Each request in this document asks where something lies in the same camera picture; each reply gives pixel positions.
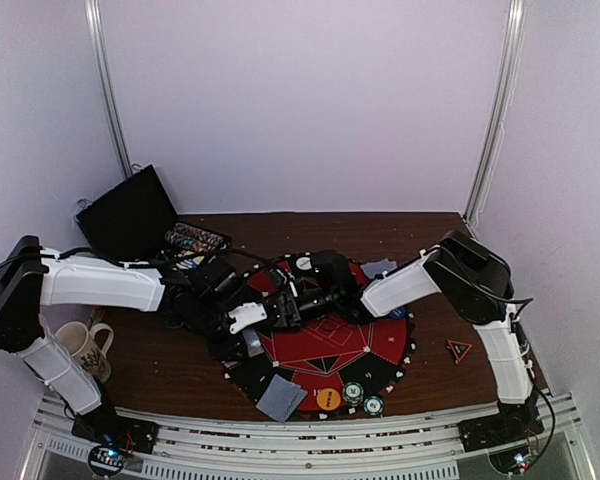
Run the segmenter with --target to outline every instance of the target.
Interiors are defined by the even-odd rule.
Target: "white wall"
[[[600,0],[530,2],[525,31],[478,234],[536,297],[526,328],[600,459]]]
[[[82,1],[0,0],[0,261],[28,233],[84,244],[75,201],[121,179],[101,98]],[[0,352],[0,480],[15,476],[40,395]]]
[[[506,0],[112,0],[133,162],[180,212],[460,211]]]

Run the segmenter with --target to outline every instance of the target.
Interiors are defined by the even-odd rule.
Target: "red circular mat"
[[[315,284],[313,270],[302,268],[306,261],[305,254],[291,255],[279,265],[291,272],[298,282]],[[358,284],[369,282],[357,263],[349,265]],[[264,272],[249,272],[248,276],[248,283],[254,289],[274,290]],[[257,403],[273,376],[280,375],[307,391],[297,409],[305,417],[354,413],[356,409],[344,402],[333,412],[322,411],[316,403],[318,392],[324,388],[342,392],[348,382],[361,384],[365,397],[382,396],[393,390],[404,376],[404,365],[409,361],[407,355],[415,349],[411,339],[413,325],[406,309],[396,314],[393,316],[399,318],[353,325],[332,313],[311,320],[296,331],[259,332],[265,353],[240,363],[226,364],[225,377]]]

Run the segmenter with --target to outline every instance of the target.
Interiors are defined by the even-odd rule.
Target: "black motor housing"
[[[424,269],[456,311],[471,323],[504,320],[505,304],[480,292],[481,287],[503,299],[513,297],[511,269],[493,252],[456,230],[446,234]]]

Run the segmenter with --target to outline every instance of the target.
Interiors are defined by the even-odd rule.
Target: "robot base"
[[[155,445],[158,436],[158,424],[146,420],[121,416],[118,416],[117,420],[120,422],[122,430],[129,432],[131,440],[133,441],[134,452],[153,453],[153,446]],[[85,430],[84,424],[80,421],[73,423],[71,434],[78,438],[84,438],[85,440],[93,440],[93,435],[90,435],[90,432]],[[127,449],[127,441],[127,436],[121,435],[114,439],[113,443],[116,448],[121,452],[124,452]]]
[[[499,413],[488,417],[464,420],[458,424],[458,430],[465,452],[473,452],[525,440],[529,436],[528,430],[540,434],[544,431],[544,426],[542,421],[537,418],[529,422],[521,422]]]

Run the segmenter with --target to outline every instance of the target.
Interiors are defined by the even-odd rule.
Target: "wooden table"
[[[184,220],[233,237],[235,248],[266,257],[336,249],[362,262],[410,260],[449,230],[464,229],[456,213],[275,213],[188,216]],[[236,264],[248,267],[243,259]],[[404,415],[496,400],[496,385],[473,327],[446,298],[433,295],[410,306],[417,351],[405,377],[385,397],[385,415]],[[152,413],[225,420],[269,420],[221,374],[202,338],[169,330],[156,314],[109,309],[115,330],[107,382],[114,403]],[[455,366],[445,341],[473,344]]]

